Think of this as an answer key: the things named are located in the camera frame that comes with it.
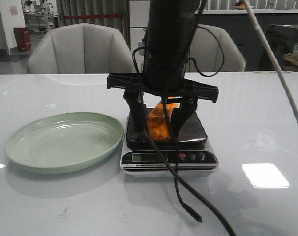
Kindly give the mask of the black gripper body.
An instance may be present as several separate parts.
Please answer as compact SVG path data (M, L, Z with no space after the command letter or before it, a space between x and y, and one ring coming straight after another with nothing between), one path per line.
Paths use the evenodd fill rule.
M150 89L144 85L139 85L138 76L136 73L110 73L107 77L107 88L124 89L124 99L127 101L139 101L140 90L145 93L168 97L168 103L188 102L193 99L211 100L213 103L217 101L219 89L217 86L211 86L199 83L193 80L184 79L183 87L177 91L157 91Z

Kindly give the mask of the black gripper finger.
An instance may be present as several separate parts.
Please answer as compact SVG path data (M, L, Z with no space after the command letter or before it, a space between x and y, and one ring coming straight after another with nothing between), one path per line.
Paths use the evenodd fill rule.
M180 99L180 107L174 108L171 115L171 128L174 137L178 137L180 130L191 115L196 111L197 98L183 97Z
M140 93L136 90L125 89L123 97L130 109L130 115L133 119L133 130L139 133L143 132L144 124L142 115L144 115L145 112L142 112L142 109L146 106L140 101Z

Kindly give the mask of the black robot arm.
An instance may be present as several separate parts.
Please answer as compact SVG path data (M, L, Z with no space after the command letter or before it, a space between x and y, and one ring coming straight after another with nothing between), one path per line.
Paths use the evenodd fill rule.
M199 99L215 102L219 90L186 79L188 50L203 0L152 0L144 38L144 65L135 73L111 73L108 88L125 90L133 131L155 141L177 136Z

